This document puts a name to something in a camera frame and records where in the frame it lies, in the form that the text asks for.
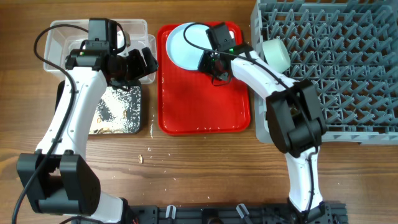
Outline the light blue plate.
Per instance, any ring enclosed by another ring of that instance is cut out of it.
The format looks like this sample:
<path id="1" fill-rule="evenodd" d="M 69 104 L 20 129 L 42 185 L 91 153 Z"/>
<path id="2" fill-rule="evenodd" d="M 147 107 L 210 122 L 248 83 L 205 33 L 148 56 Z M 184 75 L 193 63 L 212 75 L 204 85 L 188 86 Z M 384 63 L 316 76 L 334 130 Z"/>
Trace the light blue plate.
<path id="1" fill-rule="evenodd" d="M 166 41 L 166 51 L 169 59 L 176 66 L 185 70 L 198 70 L 203 50 L 190 45 L 183 37 L 184 30 L 190 24 L 191 22 L 181 24 L 169 34 Z M 208 30 L 207 26 L 195 24 L 188 28 L 185 35 L 191 43 L 205 49 L 211 49 L 206 30 Z"/>

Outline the green bowl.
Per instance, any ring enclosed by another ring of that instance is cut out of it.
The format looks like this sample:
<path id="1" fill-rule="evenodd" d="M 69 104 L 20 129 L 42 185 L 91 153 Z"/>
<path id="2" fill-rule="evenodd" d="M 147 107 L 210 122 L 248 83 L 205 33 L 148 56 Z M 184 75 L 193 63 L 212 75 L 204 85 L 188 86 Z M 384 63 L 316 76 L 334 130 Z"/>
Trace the green bowl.
<path id="1" fill-rule="evenodd" d="M 290 68 L 290 56 L 280 39 L 267 40 L 262 43 L 264 58 L 267 64 L 279 73 Z"/>

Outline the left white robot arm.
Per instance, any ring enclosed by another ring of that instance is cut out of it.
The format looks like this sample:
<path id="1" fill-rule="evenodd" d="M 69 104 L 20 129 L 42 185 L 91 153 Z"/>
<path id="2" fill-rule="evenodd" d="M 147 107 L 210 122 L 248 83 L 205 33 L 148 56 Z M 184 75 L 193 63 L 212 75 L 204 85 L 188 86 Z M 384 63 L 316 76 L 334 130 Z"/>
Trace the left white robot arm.
<path id="1" fill-rule="evenodd" d="M 23 189 L 14 207 L 18 214 L 27 198 L 35 213 L 66 215 L 68 221 L 137 223 L 124 198 L 101 190 L 86 163 L 86 144 L 96 107 L 107 87 L 128 91 L 159 64 L 149 48 L 130 50 L 117 38 L 120 23 L 91 18 L 88 38 L 70 52 L 60 71 L 65 83 L 45 136 L 32 154 L 21 154 L 17 173 Z"/>

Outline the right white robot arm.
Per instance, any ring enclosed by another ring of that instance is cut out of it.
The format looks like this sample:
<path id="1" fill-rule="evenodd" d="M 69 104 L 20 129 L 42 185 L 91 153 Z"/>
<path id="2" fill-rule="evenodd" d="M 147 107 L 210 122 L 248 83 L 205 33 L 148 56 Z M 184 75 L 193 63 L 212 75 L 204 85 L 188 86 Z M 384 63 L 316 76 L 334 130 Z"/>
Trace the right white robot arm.
<path id="1" fill-rule="evenodd" d="M 326 124 L 313 83 L 283 74 L 290 67 L 290 57 L 280 39 L 263 42 L 260 57 L 250 45 L 237 44 L 225 23 L 207 26 L 205 33 L 210 47 L 202 48 L 199 71 L 218 80 L 235 77 L 265 100 L 269 135 L 287 161 L 292 220 L 314 221 L 323 202 L 317 158 Z"/>

